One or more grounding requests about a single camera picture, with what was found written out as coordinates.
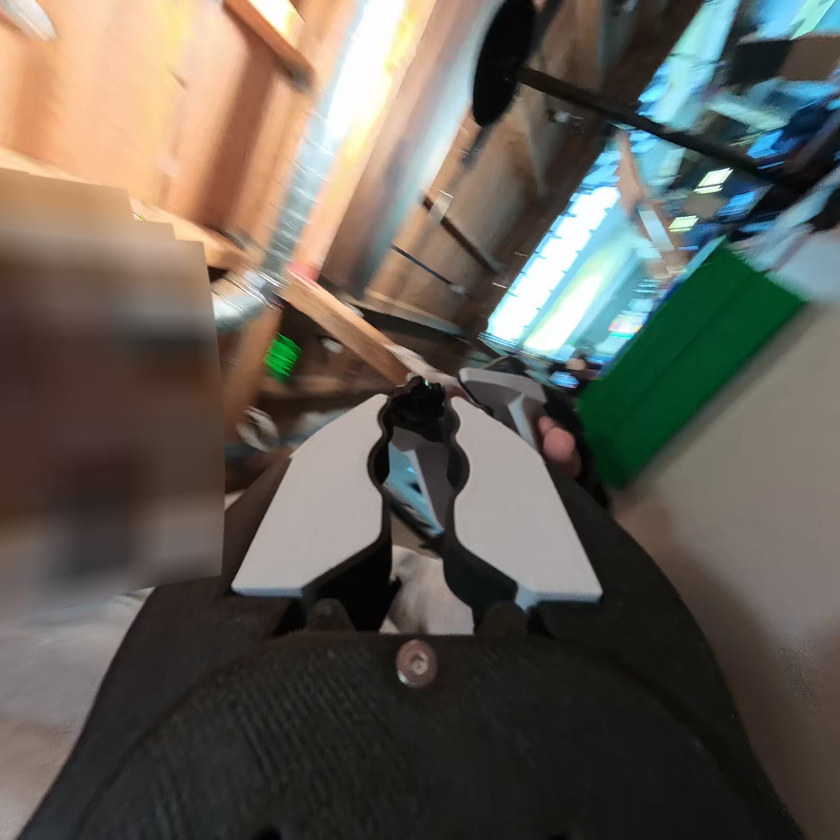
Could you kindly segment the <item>black star knob screw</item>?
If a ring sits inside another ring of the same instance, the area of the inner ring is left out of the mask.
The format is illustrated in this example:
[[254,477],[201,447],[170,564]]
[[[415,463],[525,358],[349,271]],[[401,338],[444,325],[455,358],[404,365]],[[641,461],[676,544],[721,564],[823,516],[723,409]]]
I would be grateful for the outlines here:
[[394,425],[411,429],[434,424],[445,414],[444,385],[422,376],[411,376],[391,394],[389,411]]

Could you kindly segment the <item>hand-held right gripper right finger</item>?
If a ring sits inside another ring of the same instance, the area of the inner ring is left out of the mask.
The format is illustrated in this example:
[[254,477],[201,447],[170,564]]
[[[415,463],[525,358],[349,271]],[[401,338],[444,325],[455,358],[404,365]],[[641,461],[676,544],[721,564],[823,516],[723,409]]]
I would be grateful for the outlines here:
[[455,489],[444,572],[475,610],[597,603],[603,589],[539,453],[462,397],[449,402]]

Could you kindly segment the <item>wooden beam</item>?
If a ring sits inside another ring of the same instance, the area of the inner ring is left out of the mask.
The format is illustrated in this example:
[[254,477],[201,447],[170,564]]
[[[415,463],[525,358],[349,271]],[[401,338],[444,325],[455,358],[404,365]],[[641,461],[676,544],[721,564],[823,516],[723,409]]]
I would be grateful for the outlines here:
[[280,278],[279,294],[393,386],[404,385],[417,375],[383,332],[316,282],[291,272]]

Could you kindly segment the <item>person's left hand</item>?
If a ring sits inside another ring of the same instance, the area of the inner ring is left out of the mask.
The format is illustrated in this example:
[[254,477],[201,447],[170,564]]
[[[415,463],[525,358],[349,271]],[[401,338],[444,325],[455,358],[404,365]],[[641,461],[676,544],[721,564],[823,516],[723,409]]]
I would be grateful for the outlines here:
[[547,415],[539,418],[537,429],[543,459],[559,467],[568,478],[577,480],[582,472],[582,458],[574,436]]

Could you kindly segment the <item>green storage bins stack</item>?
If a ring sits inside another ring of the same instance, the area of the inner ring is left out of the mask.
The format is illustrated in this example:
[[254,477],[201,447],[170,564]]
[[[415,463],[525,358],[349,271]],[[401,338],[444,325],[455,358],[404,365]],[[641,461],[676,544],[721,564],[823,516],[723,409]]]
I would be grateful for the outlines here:
[[805,306],[721,243],[577,402],[599,477],[625,488]]

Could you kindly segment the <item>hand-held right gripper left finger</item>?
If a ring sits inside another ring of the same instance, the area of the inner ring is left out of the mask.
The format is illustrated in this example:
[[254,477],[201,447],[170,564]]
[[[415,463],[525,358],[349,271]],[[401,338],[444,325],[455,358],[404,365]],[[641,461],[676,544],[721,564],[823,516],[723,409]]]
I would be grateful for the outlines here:
[[386,445],[385,394],[333,419],[291,455],[231,584],[238,595],[303,599],[386,539],[373,459]]

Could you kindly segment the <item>black pole stand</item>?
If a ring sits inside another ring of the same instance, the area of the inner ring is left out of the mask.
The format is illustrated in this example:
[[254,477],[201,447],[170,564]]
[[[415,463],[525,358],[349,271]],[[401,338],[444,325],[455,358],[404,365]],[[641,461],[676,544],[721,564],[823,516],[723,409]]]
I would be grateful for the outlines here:
[[682,149],[693,151],[767,182],[795,197],[811,184],[803,175],[774,170],[751,155],[689,131],[672,129],[629,107],[609,102],[603,95],[530,68],[527,60],[537,31],[538,14],[532,2],[507,1],[500,5],[486,31],[476,62],[472,86],[472,116],[484,128],[496,123],[509,109],[521,86],[539,91],[614,125],[643,131]]

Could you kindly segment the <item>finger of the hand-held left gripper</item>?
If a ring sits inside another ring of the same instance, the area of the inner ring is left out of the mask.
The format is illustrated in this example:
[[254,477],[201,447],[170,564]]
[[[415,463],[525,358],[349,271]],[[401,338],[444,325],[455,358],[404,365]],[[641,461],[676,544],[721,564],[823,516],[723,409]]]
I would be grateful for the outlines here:
[[439,442],[394,427],[388,445],[387,495],[417,530],[443,534],[453,490],[447,477],[448,451]]
[[498,422],[542,453],[539,420],[546,415],[547,397],[540,383],[527,375],[490,369],[463,368],[458,380],[468,395]]

